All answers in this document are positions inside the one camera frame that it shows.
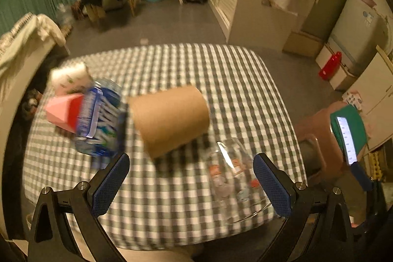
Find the metal screw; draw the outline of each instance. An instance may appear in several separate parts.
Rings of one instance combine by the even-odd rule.
[[[341,194],[341,190],[340,190],[338,187],[334,187],[334,188],[333,188],[333,192],[334,192],[335,194]]]
[[[50,187],[44,187],[44,188],[41,190],[41,193],[42,193],[42,194],[47,194],[49,191],[50,191]]]
[[[78,183],[78,189],[79,190],[84,190],[84,189],[87,188],[87,186],[88,186],[88,183],[86,181],[82,181],[82,182]]]
[[[299,190],[304,190],[307,188],[306,184],[302,181],[296,182],[295,183],[296,188],[298,188]]]

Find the cardboard tube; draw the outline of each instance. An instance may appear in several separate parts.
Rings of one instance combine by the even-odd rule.
[[[193,86],[130,98],[135,128],[154,159],[208,131],[209,109]]]

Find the tissue package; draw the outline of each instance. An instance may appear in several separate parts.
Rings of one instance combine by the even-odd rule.
[[[113,156],[124,150],[126,109],[115,91],[96,85],[84,96],[77,121],[75,147],[92,156]]]

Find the gray floor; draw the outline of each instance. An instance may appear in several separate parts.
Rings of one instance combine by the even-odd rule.
[[[225,43],[225,37],[207,4],[184,4],[177,0],[163,0],[155,4],[139,6],[136,17],[131,17],[127,6],[107,13],[99,24],[91,24],[86,18],[75,24],[67,39],[71,57],[88,55],[110,49],[140,45],[141,39],[149,44],[165,43]],[[341,94],[332,90],[329,83],[318,77],[319,67],[314,59],[278,53],[261,44],[251,48],[265,62],[284,100],[292,123],[306,115],[312,115]],[[310,159],[304,157],[307,168]],[[346,199],[353,215],[358,212],[364,195],[351,176],[337,182],[347,194]],[[257,229],[227,239],[205,244],[205,251],[198,261],[248,261],[266,249],[281,225],[272,221]]]

